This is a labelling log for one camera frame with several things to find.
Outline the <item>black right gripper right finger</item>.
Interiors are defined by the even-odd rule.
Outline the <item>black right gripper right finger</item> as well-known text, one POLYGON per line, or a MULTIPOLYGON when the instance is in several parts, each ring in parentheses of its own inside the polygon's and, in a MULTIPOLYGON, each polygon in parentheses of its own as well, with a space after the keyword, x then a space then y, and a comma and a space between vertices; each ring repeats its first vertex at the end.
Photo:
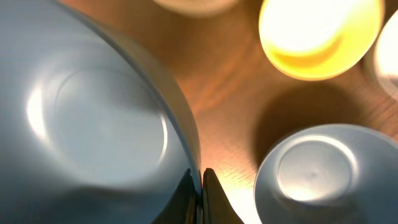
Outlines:
POLYGON ((243 224, 210 168, 203 174, 203 218, 204 224, 243 224))

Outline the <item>beige large bowl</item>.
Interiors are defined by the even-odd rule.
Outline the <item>beige large bowl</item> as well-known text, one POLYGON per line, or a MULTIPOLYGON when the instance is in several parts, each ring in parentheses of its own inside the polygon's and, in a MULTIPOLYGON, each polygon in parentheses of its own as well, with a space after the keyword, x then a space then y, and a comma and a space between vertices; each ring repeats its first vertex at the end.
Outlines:
POLYGON ((235 6, 239 0, 154 0, 167 10, 193 17, 212 16, 235 6))

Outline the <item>dark blue bowl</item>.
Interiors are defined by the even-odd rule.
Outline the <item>dark blue bowl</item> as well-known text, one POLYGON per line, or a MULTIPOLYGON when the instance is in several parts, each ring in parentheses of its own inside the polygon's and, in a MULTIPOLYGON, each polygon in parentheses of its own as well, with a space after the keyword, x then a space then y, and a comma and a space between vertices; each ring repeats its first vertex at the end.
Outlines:
POLYGON ((1 222, 152 223, 200 144, 142 46, 58 2, 1 2, 1 222))

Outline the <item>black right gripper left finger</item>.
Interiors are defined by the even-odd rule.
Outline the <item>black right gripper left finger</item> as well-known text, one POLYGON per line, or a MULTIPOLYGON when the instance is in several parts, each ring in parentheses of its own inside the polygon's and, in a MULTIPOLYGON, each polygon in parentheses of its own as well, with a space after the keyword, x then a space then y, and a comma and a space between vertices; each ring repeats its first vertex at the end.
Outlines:
POLYGON ((187 169, 172 197, 152 224, 195 224, 197 194, 191 170, 187 169))

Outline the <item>yellow small bowl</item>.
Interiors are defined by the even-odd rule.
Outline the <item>yellow small bowl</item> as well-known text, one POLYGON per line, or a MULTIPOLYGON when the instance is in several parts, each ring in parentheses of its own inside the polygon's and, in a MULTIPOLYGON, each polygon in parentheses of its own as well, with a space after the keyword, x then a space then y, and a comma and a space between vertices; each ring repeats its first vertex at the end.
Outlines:
POLYGON ((262 49, 276 69, 298 80, 327 80, 349 70, 375 42, 384 0, 265 0, 262 49))

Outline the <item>white small bowl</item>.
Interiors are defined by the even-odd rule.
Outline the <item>white small bowl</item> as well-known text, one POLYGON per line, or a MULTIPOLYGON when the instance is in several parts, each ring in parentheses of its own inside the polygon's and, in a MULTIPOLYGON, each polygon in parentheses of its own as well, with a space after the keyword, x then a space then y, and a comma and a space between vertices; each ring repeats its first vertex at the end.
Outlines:
POLYGON ((364 56, 364 67, 372 81, 397 101, 397 11, 364 56))

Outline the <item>light grey small bowl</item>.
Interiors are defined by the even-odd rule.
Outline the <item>light grey small bowl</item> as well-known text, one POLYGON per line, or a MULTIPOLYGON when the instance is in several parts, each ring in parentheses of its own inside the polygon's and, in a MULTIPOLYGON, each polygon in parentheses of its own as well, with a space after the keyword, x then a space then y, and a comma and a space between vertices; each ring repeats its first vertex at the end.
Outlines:
POLYGON ((263 223, 396 223, 397 142, 349 124, 298 131, 264 158, 254 203, 263 223))

